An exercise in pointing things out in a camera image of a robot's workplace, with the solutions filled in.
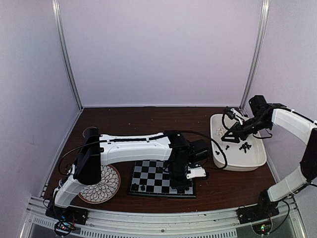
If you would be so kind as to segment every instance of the wooden table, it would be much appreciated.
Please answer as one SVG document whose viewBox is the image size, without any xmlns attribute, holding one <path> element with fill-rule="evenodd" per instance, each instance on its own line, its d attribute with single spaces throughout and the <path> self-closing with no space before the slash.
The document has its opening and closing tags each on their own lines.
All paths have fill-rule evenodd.
<svg viewBox="0 0 317 238">
<path fill-rule="evenodd" d="M 142 135 L 164 130 L 195 130 L 210 134 L 210 117 L 222 113 L 223 108 L 88 108 L 75 125 L 62 154 L 82 144 L 84 129 L 96 126 L 101 133 L 112 135 Z M 186 134 L 189 140 L 201 139 Z M 72 163 L 76 153 L 62 163 Z M 72 204 L 81 207 L 120 212 L 193 212 L 238 207 L 257 202 L 259 193 L 275 184 L 267 164 L 251 172 L 208 170 L 207 180 L 197 179 L 196 199 L 138 197 L 127 195 L 134 162 L 114 164 L 121 176 L 118 193 L 102 204 L 88 204 L 76 197 Z M 210 157 L 206 167 L 214 167 Z M 62 176 L 55 168 L 45 197 L 58 185 Z"/>
</svg>

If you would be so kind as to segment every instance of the vertical metal post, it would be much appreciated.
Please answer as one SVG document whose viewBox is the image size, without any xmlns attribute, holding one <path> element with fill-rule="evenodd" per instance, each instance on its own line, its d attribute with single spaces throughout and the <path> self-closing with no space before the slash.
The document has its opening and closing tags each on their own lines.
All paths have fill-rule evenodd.
<svg viewBox="0 0 317 238">
<path fill-rule="evenodd" d="M 59 35 L 59 41 L 60 41 L 62 54 L 63 54 L 64 65 L 65 65 L 65 69 L 67 72 L 67 77 L 68 77 L 73 95 L 75 97 L 78 109 L 82 110 L 83 106 L 82 106 L 81 101 L 80 101 L 80 97 L 79 97 L 76 83 L 74 80 L 74 75 L 73 75 L 73 72 L 71 69 L 69 55 L 68 55 L 68 51 L 67 51 L 67 47 L 66 47 L 63 24 L 62 24 L 60 8 L 59 8 L 59 0 L 52 0 L 52 4 L 53 4 L 53 12 L 54 12 L 54 17 L 55 17 L 55 21 L 56 21 L 57 31 L 58 31 L 58 35 Z"/>
<path fill-rule="evenodd" d="M 260 57 L 260 52 L 265 36 L 265 31 L 266 31 L 266 24 L 267 24 L 267 18 L 268 18 L 268 8 L 269 8 L 269 2 L 270 0 L 263 0 L 262 2 L 262 11 L 261 11 L 261 16 L 260 16 L 260 23 L 259 23 L 259 29 L 258 29 L 258 36 L 257 36 L 257 41 L 256 41 L 256 46 L 254 49 L 254 54 L 253 54 L 253 59 L 249 71 L 249 76 L 247 80 L 247 84 L 243 93 L 243 97 L 240 103 L 240 109 L 244 112 L 245 105 L 251 90 L 251 86 L 256 74 L 258 62 L 259 62 L 259 57 Z"/>
</svg>

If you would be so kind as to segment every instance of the patterned plate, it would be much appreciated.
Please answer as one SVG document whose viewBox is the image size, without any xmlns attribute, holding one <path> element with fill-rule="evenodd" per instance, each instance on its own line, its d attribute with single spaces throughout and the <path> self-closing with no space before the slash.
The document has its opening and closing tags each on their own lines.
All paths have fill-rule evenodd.
<svg viewBox="0 0 317 238">
<path fill-rule="evenodd" d="M 84 187 L 78 196 L 87 203 L 103 203 L 118 192 L 120 184 L 121 178 L 114 166 L 101 166 L 101 181 L 95 185 Z"/>
</svg>

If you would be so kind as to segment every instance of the white tray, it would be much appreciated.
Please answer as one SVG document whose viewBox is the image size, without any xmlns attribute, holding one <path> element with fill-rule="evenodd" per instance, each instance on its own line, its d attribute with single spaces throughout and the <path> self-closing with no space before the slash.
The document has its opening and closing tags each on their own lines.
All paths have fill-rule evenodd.
<svg viewBox="0 0 317 238">
<path fill-rule="evenodd" d="M 231 171 L 252 171 L 266 163 L 266 152 L 264 149 L 263 141 L 261 139 L 256 139 L 252 135 L 249 135 L 245 141 L 240 141 L 240 143 L 232 142 L 223 142 L 219 135 L 216 135 L 218 129 L 222 126 L 221 122 L 222 114 L 215 114 L 210 118 L 210 128 L 211 128 L 211 137 L 218 142 L 224 153 L 226 154 L 228 166 L 225 170 Z M 235 124 L 235 120 L 230 120 L 228 117 L 225 117 L 224 122 L 227 127 L 231 127 Z M 247 153 L 244 150 L 239 150 L 239 148 L 248 142 L 252 147 L 247 150 Z M 224 158 L 222 154 L 216 154 L 216 151 L 219 151 L 217 146 L 214 143 L 211 143 L 213 161 L 217 167 L 224 166 Z"/>
</svg>

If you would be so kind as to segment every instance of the leaf pattern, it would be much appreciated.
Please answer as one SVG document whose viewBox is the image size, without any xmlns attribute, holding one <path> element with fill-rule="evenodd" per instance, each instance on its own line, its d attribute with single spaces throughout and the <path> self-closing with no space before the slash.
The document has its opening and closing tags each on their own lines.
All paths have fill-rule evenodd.
<svg viewBox="0 0 317 238">
<path fill-rule="evenodd" d="M 88 203 L 102 203 L 111 199 L 119 189 L 120 176 L 113 166 L 101 166 L 102 179 L 95 185 L 84 187 L 79 197 Z"/>
</svg>

